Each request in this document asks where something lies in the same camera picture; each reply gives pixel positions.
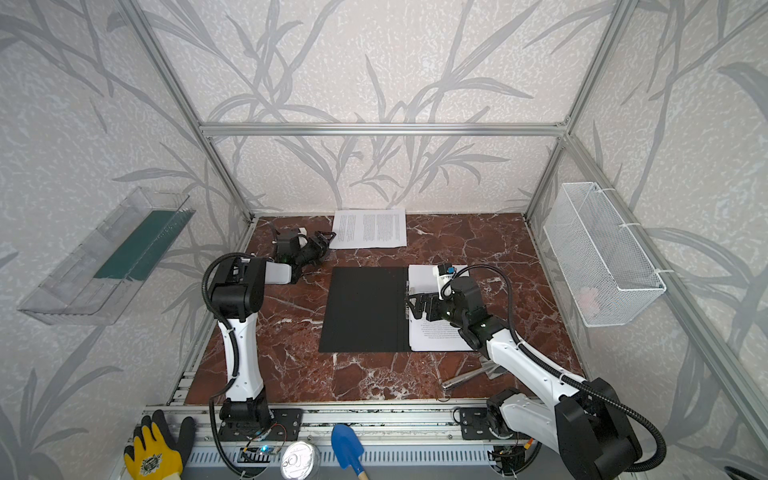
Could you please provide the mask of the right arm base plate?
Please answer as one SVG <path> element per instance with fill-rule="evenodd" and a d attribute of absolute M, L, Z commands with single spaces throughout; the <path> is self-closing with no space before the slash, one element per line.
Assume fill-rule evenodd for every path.
<path fill-rule="evenodd" d="M 492 433 L 486 407 L 459 407 L 454 410 L 454 421 L 460 426 L 463 440 L 497 440 Z"/>

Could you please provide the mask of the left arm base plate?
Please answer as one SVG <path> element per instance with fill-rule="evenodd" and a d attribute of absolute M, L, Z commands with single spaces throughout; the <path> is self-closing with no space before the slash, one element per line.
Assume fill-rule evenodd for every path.
<path fill-rule="evenodd" d="M 221 421 L 218 430 L 223 442 L 291 442 L 296 441 L 302 425 L 304 410 L 301 408 L 272 409 L 272 424 L 262 427 L 256 421 Z"/>

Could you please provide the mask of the teal folder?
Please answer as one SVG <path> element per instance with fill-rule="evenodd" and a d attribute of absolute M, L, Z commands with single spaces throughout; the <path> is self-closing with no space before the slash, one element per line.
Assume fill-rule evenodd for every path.
<path fill-rule="evenodd" d="M 414 352 L 408 341 L 408 267 L 334 268 L 318 350 Z"/>

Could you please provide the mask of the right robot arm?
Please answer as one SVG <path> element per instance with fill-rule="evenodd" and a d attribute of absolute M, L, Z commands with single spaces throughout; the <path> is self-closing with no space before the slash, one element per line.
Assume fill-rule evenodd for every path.
<path fill-rule="evenodd" d="M 528 434 L 557 451 L 575 479 L 615 479 L 660 466 L 668 452 L 661 431 L 605 380 L 575 375 L 525 341 L 515 328 L 510 279 L 496 266 L 485 268 L 505 284 L 505 317 L 488 311 L 471 266 L 409 266 L 406 302 L 414 318 L 448 323 L 471 350 L 530 390 L 489 404 L 496 432 Z"/>

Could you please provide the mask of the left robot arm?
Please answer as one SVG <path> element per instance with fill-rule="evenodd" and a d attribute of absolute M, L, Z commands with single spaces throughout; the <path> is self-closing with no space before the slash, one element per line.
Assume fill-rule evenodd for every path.
<path fill-rule="evenodd" d="M 258 366 L 256 327 L 268 285 L 299 281 L 305 267 L 321 263 L 336 234 L 317 231 L 308 235 L 272 230 L 270 257 L 232 252 L 214 260 L 203 275 L 202 296 L 217 320 L 225 347 L 227 383 L 219 419 L 226 428 L 243 429 L 251 438 L 274 424 Z"/>

